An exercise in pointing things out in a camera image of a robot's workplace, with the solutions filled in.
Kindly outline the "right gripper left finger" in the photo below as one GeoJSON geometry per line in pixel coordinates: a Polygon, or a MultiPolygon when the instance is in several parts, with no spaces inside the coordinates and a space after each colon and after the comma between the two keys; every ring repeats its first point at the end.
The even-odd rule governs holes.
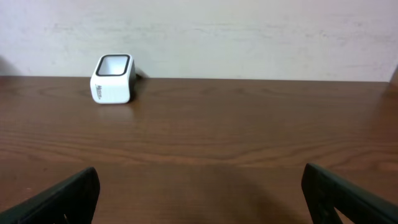
{"type": "Polygon", "coordinates": [[[1,223],[87,223],[100,194],[94,167],[88,167],[26,201],[1,212],[1,223]]]}

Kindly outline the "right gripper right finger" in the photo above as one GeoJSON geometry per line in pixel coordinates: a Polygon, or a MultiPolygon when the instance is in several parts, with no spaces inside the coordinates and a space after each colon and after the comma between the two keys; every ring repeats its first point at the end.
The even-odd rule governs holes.
{"type": "Polygon", "coordinates": [[[340,211],[353,223],[397,224],[397,206],[312,163],[302,181],[312,222],[341,223],[340,211]]]}

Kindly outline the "white barcode scanner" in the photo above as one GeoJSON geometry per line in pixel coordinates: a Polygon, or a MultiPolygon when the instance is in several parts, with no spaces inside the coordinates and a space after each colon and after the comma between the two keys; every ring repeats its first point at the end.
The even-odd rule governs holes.
{"type": "Polygon", "coordinates": [[[98,104],[124,104],[131,100],[136,79],[130,54],[103,55],[90,78],[93,100],[98,104]]]}

